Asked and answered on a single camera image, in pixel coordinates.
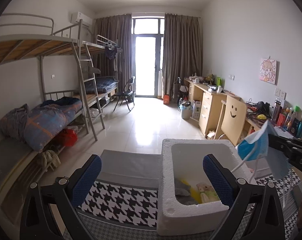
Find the blue face mask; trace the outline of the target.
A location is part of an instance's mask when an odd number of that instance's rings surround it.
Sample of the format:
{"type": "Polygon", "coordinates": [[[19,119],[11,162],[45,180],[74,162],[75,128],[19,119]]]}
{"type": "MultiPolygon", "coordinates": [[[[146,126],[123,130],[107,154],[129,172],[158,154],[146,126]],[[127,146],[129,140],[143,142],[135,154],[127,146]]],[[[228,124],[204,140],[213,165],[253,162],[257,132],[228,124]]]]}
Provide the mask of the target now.
{"type": "Polygon", "coordinates": [[[280,150],[269,146],[270,135],[277,137],[278,133],[269,121],[266,121],[261,129],[246,136],[235,147],[241,162],[231,172],[234,173],[246,163],[250,163],[254,165],[254,168],[249,181],[268,175],[273,176],[275,181],[281,180],[282,207],[285,207],[287,202],[285,179],[290,179],[292,176],[291,165],[289,165],[287,158],[280,150]]]}

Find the floral green tissue pack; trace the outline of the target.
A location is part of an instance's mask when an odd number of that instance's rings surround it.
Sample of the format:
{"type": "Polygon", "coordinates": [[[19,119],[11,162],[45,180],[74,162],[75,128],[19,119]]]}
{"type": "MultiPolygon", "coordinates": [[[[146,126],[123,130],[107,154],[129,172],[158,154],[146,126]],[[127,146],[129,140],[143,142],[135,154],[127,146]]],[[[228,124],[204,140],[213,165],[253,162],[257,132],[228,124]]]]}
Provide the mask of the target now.
{"type": "Polygon", "coordinates": [[[197,184],[197,189],[200,193],[202,204],[217,202],[220,200],[217,193],[215,192],[214,188],[211,185],[205,183],[199,183],[197,184]]]}

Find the grey sock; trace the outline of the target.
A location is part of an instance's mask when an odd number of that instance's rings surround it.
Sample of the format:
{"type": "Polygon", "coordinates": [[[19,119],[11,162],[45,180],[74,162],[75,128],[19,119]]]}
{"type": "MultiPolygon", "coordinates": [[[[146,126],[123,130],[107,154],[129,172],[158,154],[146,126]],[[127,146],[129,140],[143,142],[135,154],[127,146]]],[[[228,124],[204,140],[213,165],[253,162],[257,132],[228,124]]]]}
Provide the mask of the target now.
{"type": "Polygon", "coordinates": [[[174,179],[175,197],[177,201],[183,205],[197,205],[198,202],[191,196],[191,187],[178,179],[174,179]]]}

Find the yellow object on desk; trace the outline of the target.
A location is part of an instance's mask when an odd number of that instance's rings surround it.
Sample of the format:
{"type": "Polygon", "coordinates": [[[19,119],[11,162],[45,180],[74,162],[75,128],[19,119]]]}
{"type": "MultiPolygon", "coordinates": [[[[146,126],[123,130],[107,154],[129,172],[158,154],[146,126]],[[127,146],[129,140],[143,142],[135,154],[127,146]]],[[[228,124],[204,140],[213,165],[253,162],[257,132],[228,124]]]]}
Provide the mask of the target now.
{"type": "Polygon", "coordinates": [[[257,118],[258,118],[259,120],[266,120],[266,119],[267,119],[267,117],[266,117],[264,114],[259,114],[259,115],[257,116],[257,118]]]}

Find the smiley wooden chair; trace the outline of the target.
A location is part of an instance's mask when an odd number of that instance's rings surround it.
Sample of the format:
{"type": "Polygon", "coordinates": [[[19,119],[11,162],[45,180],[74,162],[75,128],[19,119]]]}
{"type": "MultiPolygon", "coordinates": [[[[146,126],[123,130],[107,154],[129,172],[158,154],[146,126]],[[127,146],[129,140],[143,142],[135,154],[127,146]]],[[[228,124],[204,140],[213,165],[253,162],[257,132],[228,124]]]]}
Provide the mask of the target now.
{"type": "Polygon", "coordinates": [[[246,122],[247,106],[240,100],[227,96],[222,102],[222,109],[214,139],[228,139],[236,146],[246,122]]]}

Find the houndstooth tablecloth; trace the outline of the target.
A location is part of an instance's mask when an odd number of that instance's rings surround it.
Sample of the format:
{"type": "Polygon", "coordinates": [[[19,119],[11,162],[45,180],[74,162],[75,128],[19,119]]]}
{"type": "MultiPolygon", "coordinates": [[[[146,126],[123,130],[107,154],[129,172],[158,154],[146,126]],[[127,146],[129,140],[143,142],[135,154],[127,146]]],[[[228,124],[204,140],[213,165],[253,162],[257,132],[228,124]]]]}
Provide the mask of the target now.
{"type": "MultiPolygon", "coordinates": [[[[174,183],[175,178],[185,179],[197,191],[199,183],[212,186],[203,170],[203,159],[208,154],[230,171],[241,162],[236,148],[226,140],[165,139],[161,154],[105,150],[99,156],[102,169],[78,207],[103,222],[98,239],[210,238],[229,207],[221,200],[183,205],[175,197],[174,183]]],[[[275,181],[271,175],[249,181],[251,172],[246,164],[232,174],[254,185],[272,182],[279,200],[283,195],[282,181],[275,181]]],[[[291,178],[285,179],[286,193],[299,183],[298,175],[292,172],[291,178]]],[[[244,233],[253,208],[253,204],[248,205],[236,232],[244,233]]],[[[294,228],[297,208],[292,200],[281,208],[287,239],[294,228]]]]}

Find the red plastic bag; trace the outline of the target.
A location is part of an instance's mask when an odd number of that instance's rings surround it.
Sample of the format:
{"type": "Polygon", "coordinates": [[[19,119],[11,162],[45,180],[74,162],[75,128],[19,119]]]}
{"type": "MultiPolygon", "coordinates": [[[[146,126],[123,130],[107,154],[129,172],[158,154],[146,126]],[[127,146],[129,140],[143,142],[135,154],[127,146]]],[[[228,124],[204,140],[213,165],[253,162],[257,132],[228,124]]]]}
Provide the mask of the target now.
{"type": "Polygon", "coordinates": [[[59,145],[71,147],[77,142],[78,137],[73,129],[65,128],[56,135],[55,140],[59,145]]]}

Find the wooden desk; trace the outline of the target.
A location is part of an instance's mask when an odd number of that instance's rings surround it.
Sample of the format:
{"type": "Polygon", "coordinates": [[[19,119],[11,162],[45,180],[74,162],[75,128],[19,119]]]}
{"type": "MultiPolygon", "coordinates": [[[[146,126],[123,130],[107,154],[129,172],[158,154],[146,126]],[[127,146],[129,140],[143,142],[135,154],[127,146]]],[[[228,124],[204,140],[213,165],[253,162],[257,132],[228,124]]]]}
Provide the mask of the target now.
{"type": "Polygon", "coordinates": [[[188,99],[193,103],[199,129],[207,139],[228,139],[236,146],[246,136],[262,128],[269,119],[259,119],[257,113],[247,107],[239,96],[230,92],[211,92],[204,84],[184,79],[188,99]]]}

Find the white bucket on floor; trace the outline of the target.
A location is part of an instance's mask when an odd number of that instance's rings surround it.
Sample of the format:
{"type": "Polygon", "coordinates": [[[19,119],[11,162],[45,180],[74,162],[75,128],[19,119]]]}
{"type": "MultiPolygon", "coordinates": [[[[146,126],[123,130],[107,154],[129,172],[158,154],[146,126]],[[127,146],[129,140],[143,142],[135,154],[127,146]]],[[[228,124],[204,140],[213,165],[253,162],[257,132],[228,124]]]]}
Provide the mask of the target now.
{"type": "Polygon", "coordinates": [[[181,118],[188,120],[192,116],[192,105],[190,101],[184,101],[180,104],[181,118]]]}

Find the orange box on floor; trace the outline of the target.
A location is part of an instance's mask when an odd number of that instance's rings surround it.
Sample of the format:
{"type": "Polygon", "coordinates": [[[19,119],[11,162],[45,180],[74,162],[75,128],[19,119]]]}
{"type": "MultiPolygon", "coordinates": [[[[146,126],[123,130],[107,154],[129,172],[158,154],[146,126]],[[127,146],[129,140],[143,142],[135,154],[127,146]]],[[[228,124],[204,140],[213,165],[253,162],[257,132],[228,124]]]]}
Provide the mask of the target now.
{"type": "Polygon", "coordinates": [[[169,96],[168,94],[165,94],[165,95],[163,96],[163,103],[164,103],[165,105],[169,105],[169,103],[170,103],[170,96],[169,96]]]}

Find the metal bunk bed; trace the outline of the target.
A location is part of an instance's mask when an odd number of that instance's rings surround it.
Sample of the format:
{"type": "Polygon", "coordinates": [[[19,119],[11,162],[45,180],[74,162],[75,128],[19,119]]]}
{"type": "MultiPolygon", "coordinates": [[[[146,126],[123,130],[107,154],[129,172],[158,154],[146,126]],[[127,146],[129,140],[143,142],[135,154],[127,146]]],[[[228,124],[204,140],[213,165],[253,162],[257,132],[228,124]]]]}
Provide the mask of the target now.
{"type": "MultiPolygon", "coordinates": [[[[96,136],[91,107],[101,95],[97,83],[100,71],[94,56],[105,46],[97,43],[94,31],[82,21],[62,29],[54,28],[47,16],[4,13],[0,17],[0,119],[9,111],[28,104],[30,109],[47,100],[64,96],[81,100],[82,109],[66,126],[96,136]]],[[[28,183],[39,181],[54,170],[65,146],[55,137],[36,152],[26,143],[0,132],[0,205],[22,201],[28,183]]]]}

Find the brown curtain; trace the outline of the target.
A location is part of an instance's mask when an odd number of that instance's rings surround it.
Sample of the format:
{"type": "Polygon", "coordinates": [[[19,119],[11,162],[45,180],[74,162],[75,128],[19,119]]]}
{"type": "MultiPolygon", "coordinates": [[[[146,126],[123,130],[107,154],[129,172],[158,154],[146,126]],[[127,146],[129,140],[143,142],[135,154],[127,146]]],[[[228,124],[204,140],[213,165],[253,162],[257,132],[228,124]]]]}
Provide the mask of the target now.
{"type": "Polygon", "coordinates": [[[105,50],[94,56],[94,66],[101,76],[114,76],[118,88],[123,89],[132,77],[133,35],[132,14],[98,18],[95,21],[95,41],[105,50]]]}
{"type": "Polygon", "coordinates": [[[177,79],[202,76],[203,48],[197,17],[165,14],[163,35],[163,94],[173,95],[177,79]]]}

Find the left brown curtain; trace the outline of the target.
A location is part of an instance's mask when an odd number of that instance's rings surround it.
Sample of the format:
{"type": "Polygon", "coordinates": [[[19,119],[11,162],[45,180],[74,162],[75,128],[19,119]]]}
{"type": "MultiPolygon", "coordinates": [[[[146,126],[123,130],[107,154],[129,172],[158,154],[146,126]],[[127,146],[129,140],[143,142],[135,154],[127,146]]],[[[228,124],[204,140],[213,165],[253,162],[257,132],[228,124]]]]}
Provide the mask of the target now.
{"type": "Polygon", "coordinates": [[[132,77],[133,35],[132,14],[98,18],[95,21],[95,41],[105,50],[94,56],[94,66],[101,76],[114,76],[118,88],[123,89],[132,77]]]}

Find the white air conditioner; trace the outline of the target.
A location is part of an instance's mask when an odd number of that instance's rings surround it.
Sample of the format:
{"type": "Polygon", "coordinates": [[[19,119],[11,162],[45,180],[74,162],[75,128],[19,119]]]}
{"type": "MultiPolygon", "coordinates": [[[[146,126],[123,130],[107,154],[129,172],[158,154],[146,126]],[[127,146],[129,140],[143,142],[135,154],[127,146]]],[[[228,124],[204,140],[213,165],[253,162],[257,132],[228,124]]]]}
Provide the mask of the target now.
{"type": "Polygon", "coordinates": [[[93,23],[93,20],[84,15],[83,13],[81,12],[74,12],[72,15],[71,15],[71,23],[75,24],[75,23],[79,23],[80,21],[82,21],[82,25],[86,26],[86,27],[91,27],[92,26],[92,23],[93,23]]]}

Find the cartoon wall picture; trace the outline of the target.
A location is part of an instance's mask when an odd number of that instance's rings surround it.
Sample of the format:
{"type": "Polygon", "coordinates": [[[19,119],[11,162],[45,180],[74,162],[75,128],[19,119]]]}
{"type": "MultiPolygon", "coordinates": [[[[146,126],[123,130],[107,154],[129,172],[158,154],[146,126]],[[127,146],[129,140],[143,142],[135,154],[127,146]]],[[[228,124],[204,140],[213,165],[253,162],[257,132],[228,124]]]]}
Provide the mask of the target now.
{"type": "Polygon", "coordinates": [[[273,59],[261,59],[259,79],[275,85],[277,77],[277,61],[273,59]]]}

